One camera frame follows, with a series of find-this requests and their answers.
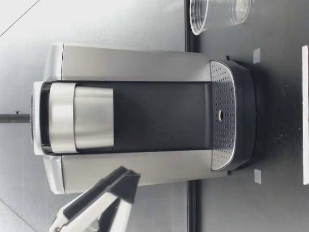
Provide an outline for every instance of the metal rod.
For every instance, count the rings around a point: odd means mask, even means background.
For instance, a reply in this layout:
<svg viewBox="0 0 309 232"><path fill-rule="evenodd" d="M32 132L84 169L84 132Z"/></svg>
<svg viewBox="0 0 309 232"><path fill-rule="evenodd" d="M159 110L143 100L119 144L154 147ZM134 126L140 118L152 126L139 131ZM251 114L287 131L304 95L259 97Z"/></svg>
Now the metal rod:
<svg viewBox="0 0 309 232"><path fill-rule="evenodd" d="M30 115L27 114L7 114L0 115L0 123L29 123Z"/></svg>

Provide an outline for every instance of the gray background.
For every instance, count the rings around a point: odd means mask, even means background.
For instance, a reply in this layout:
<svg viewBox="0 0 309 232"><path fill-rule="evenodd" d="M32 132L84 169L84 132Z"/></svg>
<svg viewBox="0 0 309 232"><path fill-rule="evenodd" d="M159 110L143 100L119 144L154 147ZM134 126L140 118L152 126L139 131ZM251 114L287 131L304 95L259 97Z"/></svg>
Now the gray background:
<svg viewBox="0 0 309 232"><path fill-rule="evenodd" d="M302 46L308 0L255 0L244 25L210 29L201 49L244 63L258 103L255 160L228 178L202 181L202 232L307 232L309 186L302 172ZM253 65L253 50L261 62ZM254 182L262 171L262 185Z"/></svg>
<svg viewBox="0 0 309 232"><path fill-rule="evenodd" d="M0 0L0 34L33 3ZM32 84L42 80L47 50L57 42L183 51L184 1L39 1L0 37L0 114L30 112ZM29 124L0 124L0 186L6 232L47 231L74 197L49 190ZM129 232L184 232L186 224L185 182L138 189Z"/></svg>

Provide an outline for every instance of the silver machine body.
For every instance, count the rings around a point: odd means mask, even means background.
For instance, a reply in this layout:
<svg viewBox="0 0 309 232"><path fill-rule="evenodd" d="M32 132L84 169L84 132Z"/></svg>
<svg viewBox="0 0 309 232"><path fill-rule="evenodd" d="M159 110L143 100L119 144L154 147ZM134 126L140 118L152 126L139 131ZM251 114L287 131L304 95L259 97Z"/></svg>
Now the silver machine body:
<svg viewBox="0 0 309 232"><path fill-rule="evenodd" d="M235 75L245 79L242 83L248 82L249 90L237 88ZM250 74L243 67L213 61L204 54L53 45L43 81L34 83L31 116L34 153L43 156L50 189L55 194L83 192L119 166L141 173L140 185L225 176L252 156L255 101L251 77L245 75ZM208 100L194 106L194 98L193 102L186 100L194 91L182 93L182 89L200 84L204 91L201 96ZM166 85L176 89L176 95L169 93ZM151 86L158 91L152 92ZM137 95L135 89L145 92ZM131 91L138 98L123 97L120 90ZM162 100L166 108L145 100L156 95L159 99L164 94L168 96L165 99L171 99L171 104ZM246 94L250 97L239 97ZM195 145L198 139L191 134L198 127L186 123L195 116L165 112L173 101L179 109L173 97L182 99L187 112L206 109L205 123L200 125L205 145ZM173 133L165 128L160 131L156 128L159 119L139 112L135 104L139 99L146 102L147 109L153 106L162 120L170 117L167 123L173 124L175 119ZM144 131L146 122L151 125L145 128L159 138L144 140L151 138L150 132ZM243 124L252 125L248 133ZM188 127L188 134L179 128L182 125ZM130 131L135 131L133 138L126 134ZM249 145L244 141L246 137L250 138ZM192 140L192 145L188 142L182 148L174 138L185 143ZM126 143L124 139L130 142L126 147L121 146Z"/></svg>

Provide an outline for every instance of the white floor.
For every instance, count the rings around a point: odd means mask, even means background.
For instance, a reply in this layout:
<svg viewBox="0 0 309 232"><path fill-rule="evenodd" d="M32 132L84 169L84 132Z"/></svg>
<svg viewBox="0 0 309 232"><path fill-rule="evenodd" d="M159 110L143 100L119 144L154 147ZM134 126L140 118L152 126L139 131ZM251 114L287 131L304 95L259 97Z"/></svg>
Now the white floor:
<svg viewBox="0 0 309 232"><path fill-rule="evenodd" d="M0 0L0 34L35 2ZM183 51L183 3L40 0L0 37L0 114L30 112L32 83L42 79L52 43ZM185 185L140 188L128 231L186 231ZM59 207L73 197L49 190L42 158L33 154L29 124L0 124L0 186L8 206L0 204L0 228L7 232L32 231L27 224L47 231Z"/></svg>

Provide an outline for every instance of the black front panel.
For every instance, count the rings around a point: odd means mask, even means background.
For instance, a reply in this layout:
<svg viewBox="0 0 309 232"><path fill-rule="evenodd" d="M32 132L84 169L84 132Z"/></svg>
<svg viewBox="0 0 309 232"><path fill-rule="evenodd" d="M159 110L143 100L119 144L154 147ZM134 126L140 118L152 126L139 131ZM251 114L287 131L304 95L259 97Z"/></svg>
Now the black front panel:
<svg viewBox="0 0 309 232"><path fill-rule="evenodd" d="M204 149L205 83L114 82L113 152Z"/></svg>

